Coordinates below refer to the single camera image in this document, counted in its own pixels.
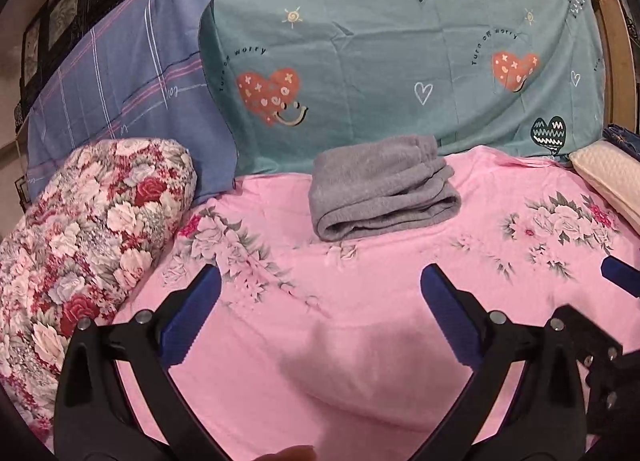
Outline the operator hand orange glove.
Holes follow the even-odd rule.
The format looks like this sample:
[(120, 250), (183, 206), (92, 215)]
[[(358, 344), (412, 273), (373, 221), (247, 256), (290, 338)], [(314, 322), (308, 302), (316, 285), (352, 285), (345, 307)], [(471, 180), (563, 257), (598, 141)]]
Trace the operator hand orange glove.
[(317, 454), (311, 445), (287, 447), (273, 453), (267, 453), (256, 458), (255, 461), (317, 461)]

